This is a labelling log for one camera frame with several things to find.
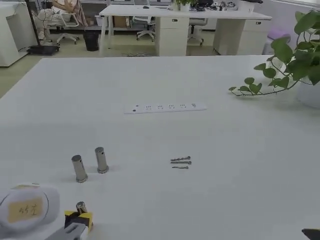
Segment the trash can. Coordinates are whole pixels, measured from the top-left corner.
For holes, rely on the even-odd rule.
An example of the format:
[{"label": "trash can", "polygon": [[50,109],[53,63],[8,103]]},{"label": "trash can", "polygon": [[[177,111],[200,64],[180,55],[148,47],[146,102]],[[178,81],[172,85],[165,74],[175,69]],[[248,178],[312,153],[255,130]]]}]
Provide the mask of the trash can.
[{"label": "trash can", "polygon": [[99,50],[99,33],[94,31],[85,31],[83,33],[85,47],[87,51],[94,52]]}]

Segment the person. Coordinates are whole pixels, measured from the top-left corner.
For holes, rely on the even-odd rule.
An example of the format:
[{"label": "person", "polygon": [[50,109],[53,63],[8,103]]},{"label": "person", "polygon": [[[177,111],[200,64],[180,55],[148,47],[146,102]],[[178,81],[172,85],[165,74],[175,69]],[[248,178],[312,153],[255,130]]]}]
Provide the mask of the person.
[{"label": "person", "polygon": [[38,33],[39,40],[51,40],[49,26],[61,25],[63,20],[69,22],[70,15],[62,13],[73,13],[78,0],[52,0],[52,7],[40,10],[34,16],[34,24]]}]

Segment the office chair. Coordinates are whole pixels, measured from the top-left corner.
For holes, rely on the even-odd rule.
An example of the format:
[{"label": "office chair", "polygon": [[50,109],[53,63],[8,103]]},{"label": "office chair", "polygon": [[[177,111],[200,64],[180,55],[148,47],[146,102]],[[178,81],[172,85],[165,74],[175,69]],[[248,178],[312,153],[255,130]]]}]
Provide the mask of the office chair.
[{"label": "office chair", "polygon": [[[59,14],[60,18],[63,21],[63,24],[55,25],[55,27],[68,27],[68,28],[75,28],[79,26],[79,22],[77,20],[76,14],[75,13],[60,13]],[[63,16],[70,16],[70,21],[66,22]],[[58,46],[60,45],[60,41],[62,39],[71,39],[73,40],[74,44],[78,43],[78,40],[80,39],[78,36],[70,34],[70,33],[62,33],[61,36],[56,40],[56,43]]]},{"label": "office chair", "polygon": [[196,39],[200,42],[200,46],[203,45],[204,39],[201,37],[201,28],[195,26],[205,26],[208,24],[208,18],[190,18],[189,25],[191,26],[191,32],[188,35],[188,41],[190,39]]},{"label": "office chair", "polygon": [[[149,0],[134,0],[134,5],[144,5],[144,6],[150,6]],[[134,16],[132,18],[132,21],[134,23],[139,23],[139,24],[147,24],[146,30],[143,31],[138,31],[136,33],[136,39],[140,40],[140,37],[143,35],[150,35],[152,42],[155,41],[155,30],[150,30],[150,27],[154,28],[154,25],[156,24],[156,21],[154,17],[151,16]]]}]

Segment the white desk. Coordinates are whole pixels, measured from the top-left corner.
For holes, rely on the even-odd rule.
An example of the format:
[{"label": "white desk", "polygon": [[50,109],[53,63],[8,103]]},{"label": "white desk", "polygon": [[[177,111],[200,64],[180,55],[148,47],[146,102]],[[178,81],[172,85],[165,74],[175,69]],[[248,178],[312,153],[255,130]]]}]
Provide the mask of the white desk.
[{"label": "white desk", "polygon": [[[253,66],[267,57],[43,58],[0,99],[0,183],[50,183],[61,213],[18,240],[43,240],[78,201],[93,211],[89,240],[306,240],[301,229],[320,223],[319,110],[294,89],[228,93],[247,76],[263,81]],[[207,110],[123,113],[185,101]],[[85,183],[75,181],[75,154]],[[171,168],[188,155],[190,169]]]},{"label": "white desk", "polygon": [[141,5],[111,4],[99,15],[103,18],[100,38],[100,56],[104,55],[105,31],[108,22],[108,47],[111,48],[112,16],[156,17],[156,49],[159,56],[185,56],[189,18],[218,19],[213,47],[222,55],[261,54],[267,39],[271,17],[242,11],[181,12]]},{"label": "white desk", "polygon": [[26,4],[0,1],[0,67],[13,64],[36,43]]}]

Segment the power outlet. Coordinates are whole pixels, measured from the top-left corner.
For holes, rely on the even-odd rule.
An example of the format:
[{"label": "power outlet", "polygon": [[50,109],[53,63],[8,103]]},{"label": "power outlet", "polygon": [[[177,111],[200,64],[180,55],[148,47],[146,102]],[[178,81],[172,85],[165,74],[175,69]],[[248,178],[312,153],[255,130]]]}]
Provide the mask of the power outlet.
[{"label": "power outlet", "polygon": [[126,106],[124,114],[146,114],[206,110],[204,103],[136,104]]}]

